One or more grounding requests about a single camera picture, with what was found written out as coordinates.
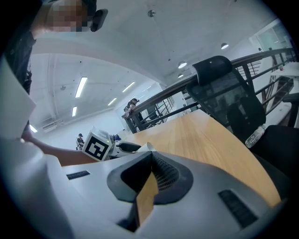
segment metal railing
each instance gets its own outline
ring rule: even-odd
[[[283,58],[282,54],[286,54],[286,60]],[[281,63],[277,63],[277,56],[280,58]],[[272,57],[273,59],[273,66],[259,72],[259,68],[261,65],[261,60],[267,57]],[[252,54],[249,56],[244,56],[238,59],[235,59],[231,61],[232,65],[234,68],[236,68],[240,74],[243,76],[244,81],[254,90],[254,85],[253,85],[253,80],[257,79],[258,77],[270,72],[270,71],[275,71],[278,70],[281,65],[285,65],[287,62],[290,61],[298,61],[298,56],[296,55],[296,52],[293,50],[293,48],[285,48],[285,49],[276,49],[276,50],[269,50],[269,51],[264,51],[256,54]],[[155,96],[149,98],[148,100],[144,101],[140,105],[134,108],[132,113],[129,115],[129,117],[125,118],[126,123],[128,124],[130,130],[132,133],[136,133],[137,131],[142,131],[145,130],[149,127],[155,126],[157,123],[161,124],[164,123],[164,119],[167,120],[168,117],[178,114],[182,111],[185,111],[187,109],[190,109],[192,107],[195,107],[198,105],[197,102],[191,103],[187,106],[184,106],[180,109],[176,109],[172,111],[172,108],[174,106],[174,101],[172,96],[177,94],[180,91],[183,91],[186,88],[186,85],[192,82],[194,79],[197,79],[197,75],[191,76],[190,78],[181,81],[166,90],[156,94]],[[276,90],[274,94],[273,93],[273,88],[274,84],[276,82],[280,83],[280,88]],[[266,115],[269,114],[271,111],[273,111],[283,100],[283,97],[287,95],[293,86],[293,80],[287,77],[277,77],[277,78],[270,78],[269,83],[263,87],[262,89],[259,89],[258,91],[255,92],[256,95],[262,94],[262,105],[264,106],[264,109],[266,111],[268,103],[272,100],[275,99],[275,104],[271,106],[269,110],[266,111]],[[223,94],[224,92],[218,92],[217,94],[214,94],[213,97],[216,97],[219,94]],[[163,115],[159,109],[165,104],[165,108],[163,111],[166,109],[166,114]],[[145,119],[140,120],[138,117],[138,114],[147,108],[151,106],[155,106],[155,111],[152,112],[151,114],[154,114],[155,112],[158,113],[158,117],[152,120],[148,120],[151,116],[147,116]]]

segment chair armrest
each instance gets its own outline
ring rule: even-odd
[[[288,94],[282,101],[285,103],[290,102],[292,104],[299,104],[299,93]]]

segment ceiling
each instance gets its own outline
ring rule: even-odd
[[[126,96],[121,91],[133,81],[132,89],[148,79],[171,85],[180,61],[188,68],[221,55],[223,42],[230,45],[228,52],[276,18],[259,0],[106,0],[98,1],[101,8],[109,13],[100,31],[37,40],[31,63],[36,127],[74,120],[73,106],[76,118],[105,110],[114,97]],[[156,15],[148,17],[149,10]],[[88,82],[75,99],[81,76]]]

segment gray plastic device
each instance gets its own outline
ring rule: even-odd
[[[161,152],[61,167],[31,143],[0,139],[0,172],[26,219],[47,238],[252,238],[270,209],[220,168]],[[159,193],[138,224],[135,198],[153,172]]]

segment water bottle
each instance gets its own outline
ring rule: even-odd
[[[253,134],[245,141],[245,145],[247,146],[247,148],[253,147],[256,144],[256,142],[258,142],[258,140],[263,136],[265,130],[266,130],[265,124],[259,126],[255,130],[255,132],[253,132]]]

